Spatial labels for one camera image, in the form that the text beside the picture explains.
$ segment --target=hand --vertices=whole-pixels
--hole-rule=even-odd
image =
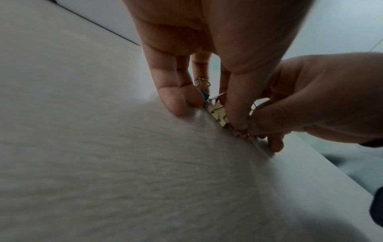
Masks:
[[[124,0],[133,16],[159,96],[175,115],[199,107],[194,78],[221,58],[220,99],[230,123],[247,127],[252,103],[294,39],[313,0]]]
[[[383,54],[313,55],[282,61],[260,98],[248,132],[271,136],[274,152],[284,132],[303,131],[344,143],[383,138]]]

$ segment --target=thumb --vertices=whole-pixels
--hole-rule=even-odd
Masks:
[[[253,112],[248,121],[250,135],[272,134],[321,122],[323,105],[308,89]]]

